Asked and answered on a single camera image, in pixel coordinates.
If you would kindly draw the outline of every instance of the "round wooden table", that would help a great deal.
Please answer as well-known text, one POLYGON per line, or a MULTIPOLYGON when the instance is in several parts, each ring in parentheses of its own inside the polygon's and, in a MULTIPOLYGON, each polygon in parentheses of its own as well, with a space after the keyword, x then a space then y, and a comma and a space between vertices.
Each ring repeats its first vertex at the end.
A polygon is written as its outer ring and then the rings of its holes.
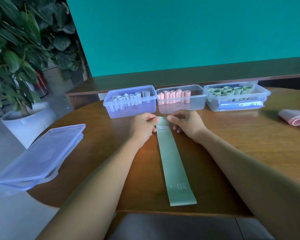
MULTIPOLYGON (((206 106, 198 113, 213 133, 300 183, 300 126, 291 126, 278 117, 282 109, 300 110, 300 91, 269 90, 271 95, 265 107, 259 110, 212 112, 206 106)), ((158 108, 155 114, 167 116, 160 114, 158 108)), ((43 204, 60 207, 88 174, 128 137, 130 119, 110 119, 102 101, 99 101, 56 121, 48 129, 86 124, 84 137, 66 158, 58 176, 50 182, 36 185, 28 193, 43 204)), ((197 204, 169 205, 158 140, 154 134, 134 158, 117 211, 252 216, 209 153, 184 134, 173 131, 173 136, 197 204)))

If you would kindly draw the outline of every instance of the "person's right arm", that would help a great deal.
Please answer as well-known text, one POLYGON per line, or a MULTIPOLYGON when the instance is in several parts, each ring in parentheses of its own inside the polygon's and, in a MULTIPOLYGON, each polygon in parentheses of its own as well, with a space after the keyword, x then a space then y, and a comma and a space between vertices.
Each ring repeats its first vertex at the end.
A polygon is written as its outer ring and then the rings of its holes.
POLYGON ((300 239, 300 184, 230 145, 196 111, 168 116, 178 133, 204 146, 241 199, 276 239, 300 239))

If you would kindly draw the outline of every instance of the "person's left hand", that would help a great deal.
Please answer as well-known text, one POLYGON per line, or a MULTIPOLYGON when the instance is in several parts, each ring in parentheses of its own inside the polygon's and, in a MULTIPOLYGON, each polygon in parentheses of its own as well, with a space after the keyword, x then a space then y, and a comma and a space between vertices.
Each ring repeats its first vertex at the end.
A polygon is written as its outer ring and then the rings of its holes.
POLYGON ((137 114, 130 121, 130 139, 135 141, 139 147, 150 138, 152 132, 156 132, 155 125, 160 121, 160 118, 152 113, 137 114))

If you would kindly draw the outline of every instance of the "clear plastic container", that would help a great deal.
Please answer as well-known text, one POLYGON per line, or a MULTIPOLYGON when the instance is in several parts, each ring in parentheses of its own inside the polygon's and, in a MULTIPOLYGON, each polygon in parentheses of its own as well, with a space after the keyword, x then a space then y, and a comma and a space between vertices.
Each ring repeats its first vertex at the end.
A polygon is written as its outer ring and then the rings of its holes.
POLYGON ((167 91, 176 91, 181 89, 182 91, 191 91, 190 97, 183 97, 183 98, 171 98, 171 99, 159 99, 158 100, 158 107, 159 111, 162 114, 169 114, 174 111, 180 109, 186 110, 199 110, 203 109, 206 103, 206 94, 204 93, 204 89, 197 85, 186 85, 186 86, 177 86, 177 87, 170 87, 170 88, 160 88, 156 90, 157 95, 161 92, 167 91))
POLYGON ((214 111, 232 111, 246 109, 260 109, 264 107, 264 102, 271 92, 257 84, 258 81, 243 81, 221 84, 211 84, 204 86, 207 96, 207 105, 214 111), (251 93, 240 95, 216 96, 209 89, 219 89, 224 87, 251 87, 251 93))
POLYGON ((152 85, 123 88, 111 90, 107 93, 103 101, 103 106, 107 109, 110 118, 120 118, 127 116, 134 116, 137 114, 156 111, 156 91, 152 85), (123 96, 124 94, 135 95, 132 99, 131 96, 128 100, 110 101, 115 96, 123 96))
POLYGON ((82 139, 85 124, 50 129, 0 173, 0 184, 29 189, 45 179, 82 139))

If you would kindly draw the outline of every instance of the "person's left arm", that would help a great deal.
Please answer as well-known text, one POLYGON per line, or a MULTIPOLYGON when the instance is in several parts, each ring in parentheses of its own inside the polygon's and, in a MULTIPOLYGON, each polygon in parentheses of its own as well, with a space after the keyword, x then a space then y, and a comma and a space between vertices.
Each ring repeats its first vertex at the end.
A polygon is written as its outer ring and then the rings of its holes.
POLYGON ((37 240, 104 239, 137 151, 156 132, 159 118, 151 113, 136 115, 130 136, 75 190, 37 240))

